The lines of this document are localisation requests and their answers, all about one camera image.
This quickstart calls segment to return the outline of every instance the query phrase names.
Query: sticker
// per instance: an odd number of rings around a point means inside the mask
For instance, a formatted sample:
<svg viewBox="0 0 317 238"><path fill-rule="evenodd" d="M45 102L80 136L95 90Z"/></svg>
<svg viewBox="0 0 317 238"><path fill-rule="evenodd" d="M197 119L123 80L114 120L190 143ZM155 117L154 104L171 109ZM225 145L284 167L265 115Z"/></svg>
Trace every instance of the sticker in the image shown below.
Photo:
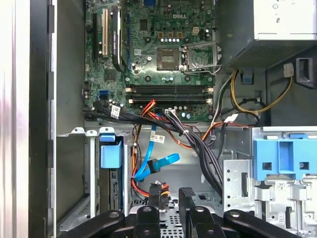
<svg viewBox="0 0 317 238"><path fill-rule="evenodd" d="M118 119L119 118L119 114L120 114L120 107L117 107L117 106L113 105L111 107L111 114L110 114L111 117Z"/></svg>
<svg viewBox="0 0 317 238"><path fill-rule="evenodd" d="M142 50L141 49L134 49L134 55L135 56L141 56L142 55Z"/></svg>
<svg viewBox="0 0 317 238"><path fill-rule="evenodd" d="M174 115L176 114L176 110L175 109L165 109L164 110L165 114L170 113L170 112L173 113Z"/></svg>
<svg viewBox="0 0 317 238"><path fill-rule="evenodd" d="M163 135L152 135L152 133L151 133L150 141L164 144L165 136L163 136Z"/></svg>

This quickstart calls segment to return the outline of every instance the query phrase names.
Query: blue plastic latch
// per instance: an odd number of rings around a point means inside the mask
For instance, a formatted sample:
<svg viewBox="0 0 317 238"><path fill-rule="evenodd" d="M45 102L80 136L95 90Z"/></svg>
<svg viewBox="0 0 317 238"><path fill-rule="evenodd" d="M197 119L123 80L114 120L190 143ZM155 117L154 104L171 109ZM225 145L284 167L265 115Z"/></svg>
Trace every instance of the blue plastic latch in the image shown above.
<svg viewBox="0 0 317 238"><path fill-rule="evenodd" d="M99 137L100 142L114 142L115 141L115 134L102 134Z"/></svg>
<svg viewBox="0 0 317 238"><path fill-rule="evenodd" d="M317 174L315 139L281 139L253 141L254 178L288 175L301 180L305 174Z"/></svg>
<svg viewBox="0 0 317 238"><path fill-rule="evenodd" d="M102 134L99 141L101 142L101 168L120 168L122 166L122 141L117 141L114 134Z"/></svg>

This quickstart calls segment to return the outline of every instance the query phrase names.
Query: black cable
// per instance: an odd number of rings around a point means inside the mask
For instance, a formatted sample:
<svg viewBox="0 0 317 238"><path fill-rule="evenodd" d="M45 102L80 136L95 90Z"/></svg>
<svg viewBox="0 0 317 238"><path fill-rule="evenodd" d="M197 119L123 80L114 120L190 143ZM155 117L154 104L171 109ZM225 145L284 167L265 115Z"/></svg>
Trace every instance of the black cable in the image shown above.
<svg viewBox="0 0 317 238"><path fill-rule="evenodd" d="M224 138L225 138L225 127L228 125L228 123L223 123L220 130L220 139L219 139L219 152L217 156L217 160L219 161L219 158L222 154L223 145L224 145Z"/></svg>

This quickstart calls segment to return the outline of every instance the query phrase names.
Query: ram slot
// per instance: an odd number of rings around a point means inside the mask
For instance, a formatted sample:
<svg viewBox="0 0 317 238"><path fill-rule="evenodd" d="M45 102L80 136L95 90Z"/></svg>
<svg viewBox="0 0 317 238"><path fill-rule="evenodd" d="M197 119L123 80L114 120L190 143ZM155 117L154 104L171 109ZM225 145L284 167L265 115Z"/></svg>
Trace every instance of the ram slot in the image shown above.
<svg viewBox="0 0 317 238"><path fill-rule="evenodd" d="M199 94L205 93L203 85L132 85L126 92L137 94Z"/></svg>
<svg viewBox="0 0 317 238"><path fill-rule="evenodd" d="M189 104L211 103L205 95L133 95L129 99L131 104L144 104L154 99L157 103L186 102Z"/></svg>
<svg viewBox="0 0 317 238"><path fill-rule="evenodd" d="M103 56L108 56L109 11L103 9Z"/></svg>

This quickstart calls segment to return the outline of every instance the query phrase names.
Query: perforated metal plate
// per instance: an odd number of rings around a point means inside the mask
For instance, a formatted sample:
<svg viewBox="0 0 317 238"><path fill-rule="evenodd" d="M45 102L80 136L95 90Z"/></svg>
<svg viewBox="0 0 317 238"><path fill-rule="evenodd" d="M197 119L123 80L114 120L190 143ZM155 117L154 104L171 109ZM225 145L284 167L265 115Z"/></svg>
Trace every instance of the perforated metal plate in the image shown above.
<svg viewBox="0 0 317 238"><path fill-rule="evenodd" d="M213 208L217 214L221 214L221 211L223 210L222 205L220 205L219 201L217 201L215 198L216 197L212 192L196 192L196 196L193 197L196 206L208 206ZM147 205L147 203L138 198L134 200L133 205L142 206ZM166 211L160 212L159 214L161 238L184 237L178 211L178 194L172 193Z"/></svg>

